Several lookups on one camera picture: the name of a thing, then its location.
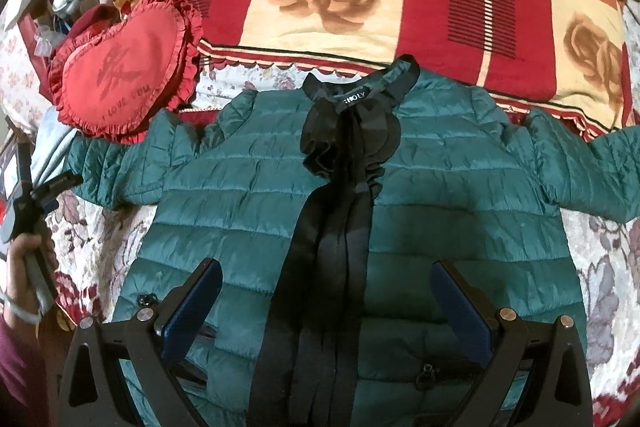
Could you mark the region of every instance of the jacket zipper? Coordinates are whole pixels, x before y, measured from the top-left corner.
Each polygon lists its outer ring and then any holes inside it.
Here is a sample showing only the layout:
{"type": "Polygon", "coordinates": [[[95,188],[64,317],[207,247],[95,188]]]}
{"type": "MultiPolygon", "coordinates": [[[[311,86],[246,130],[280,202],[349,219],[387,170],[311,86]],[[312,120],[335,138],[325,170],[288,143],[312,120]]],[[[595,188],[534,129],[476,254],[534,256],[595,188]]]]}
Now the jacket zipper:
{"type": "Polygon", "coordinates": [[[482,375],[484,369],[469,360],[431,360],[424,362],[422,371],[415,377],[415,388],[428,391],[434,385],[445,381],[472,381],[482,375]]]}

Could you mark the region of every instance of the heart-shaped pillow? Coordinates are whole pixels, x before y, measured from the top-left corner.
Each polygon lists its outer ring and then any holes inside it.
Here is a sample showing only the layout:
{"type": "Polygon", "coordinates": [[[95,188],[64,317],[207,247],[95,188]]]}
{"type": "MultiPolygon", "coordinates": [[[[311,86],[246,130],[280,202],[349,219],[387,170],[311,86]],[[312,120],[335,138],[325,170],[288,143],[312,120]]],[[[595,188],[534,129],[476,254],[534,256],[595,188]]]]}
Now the heart-shaped pillow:
{"type": "Polygon", "coordinates": [[[60,121],[86,135],[142,141],[161,108],[186,103],[196,85],[200,14],[184,0],[141,0],[95,36],[68,39],[49,70],[60,121]]]}

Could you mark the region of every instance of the clamp arm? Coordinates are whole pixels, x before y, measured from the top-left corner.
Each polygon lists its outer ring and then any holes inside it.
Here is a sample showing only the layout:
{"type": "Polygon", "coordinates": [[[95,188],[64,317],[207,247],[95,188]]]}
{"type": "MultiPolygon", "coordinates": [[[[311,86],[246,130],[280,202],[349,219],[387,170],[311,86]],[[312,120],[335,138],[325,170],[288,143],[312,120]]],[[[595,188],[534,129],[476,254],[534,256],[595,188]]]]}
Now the clamp arm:
{"type": "MultiPolygon", "coordinates": [[[[65,190],[82,183],[82,176],[63,172],[36,189],[31,182],[31,144],[19,140],[16,150],[18,182],[7,202],[7,211],[0,226],[0,241],[8,243],[21,233],[42,235],[46,225],[43,221],[56,198],[65,190]]],[[[43,249],[30,251],[24,256],[24,266],[30,285],[38,300],[38,313],[21,309],[8,296],[3,296],[12,311],[25,322],[37,324],[55,304],[58,298],[56,285],[51,276],[51,267],[43,249]]]]}
{"type": "Polygon", "coordinates": [[[207,427],[175,377],[222,289],[222,268],[204,259],[156,309],[100,325],[85,317],[76,329],[60,389],[61,427],[142,427],[120,360],[130,360],[162,426],[207,427]]]}
{"type": "Polygon", "coordinates": [[[524,365],[529,376],[511,427],[593,425],[587,364],[571,317],[546,324],[496,309],[447,261],[434,263],[431,290],[467,358],[485,368],[447,427],[490,427],[524,365]]]}

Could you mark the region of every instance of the white bracelet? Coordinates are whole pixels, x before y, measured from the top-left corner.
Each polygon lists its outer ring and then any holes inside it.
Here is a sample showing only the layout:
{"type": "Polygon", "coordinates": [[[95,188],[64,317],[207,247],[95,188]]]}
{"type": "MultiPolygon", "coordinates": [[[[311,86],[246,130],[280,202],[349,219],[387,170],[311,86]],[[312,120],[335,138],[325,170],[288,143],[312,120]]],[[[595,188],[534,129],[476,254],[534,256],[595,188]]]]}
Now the white bracelet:
{"type": "Polygon", "coordinates": [[[37,314],[33,314],[23,310],[18,304],[6,293],[0,289],[0,300],[4,301],[4,305],[11,309],[12,314],[20,320],[29,324],[39,324],[42,320],[42,311],[38,310],[37,314]]]}

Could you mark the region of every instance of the quilted jacket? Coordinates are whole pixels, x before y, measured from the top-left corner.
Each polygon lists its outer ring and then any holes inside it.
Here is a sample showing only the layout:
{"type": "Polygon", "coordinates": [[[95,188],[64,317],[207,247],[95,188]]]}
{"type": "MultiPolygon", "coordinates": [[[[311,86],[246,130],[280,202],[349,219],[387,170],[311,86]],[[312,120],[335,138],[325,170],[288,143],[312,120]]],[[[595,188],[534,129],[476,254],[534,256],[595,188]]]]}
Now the quilted jacket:
{"type": "MultiPolygon", "coordinates": [[[[542,110],[517,126],[484,89],[419,70],[411,57],[345,86],[322,87],[310,75],[302,89],[243,92],[201,134],[160,112],[144,142],[76,137],[66,160],[84,177],[76,193],[85,200],[109,208],[158,203],[114,320],[131,317],[139,295],[163,298],[204,257],[222,264],[223,290],[207,318],[215,339],[196,340],[188,356],[207,384],[184,384],[212,426],[270,423],[248,414],[260,398],[254,376],[272,298],[305,202],[328,184],[322,166],[333,161],[332,125],[349,107],[351,144],[369,127],[388,131],[378,147],[386,156],[367,170],[376,188],[350,425],[409,427],[421,414],[451,413],[475,377],[449,365],[464,357],[430,292],[437,259],[452,260],[498,307],[547,322],[572,316],[586,345],[559,207],[619,222],[638,216],[640,126],[589,144],[542,110]],[[384,102],[401,77],[411,80],[406,92],[384,102]],[[380,125],[367,127],[368,114],[380,125]],[[314,125],[320,130],[305,141],[314,125]],[[393,130],[398,143],[389,148],[393,130]]],[[[144,421],[156,425],[128,363],[124,371],[144,421]]],[[[264,384],[269,369],[260,371],[264,384]]],[[[273,380],[289,389],[291,372],[273,380]]],[[[505,407],[519,391],[512,388],[505,407]]],[[[280,407],[286,414],[286,403],[280,407]]]]}

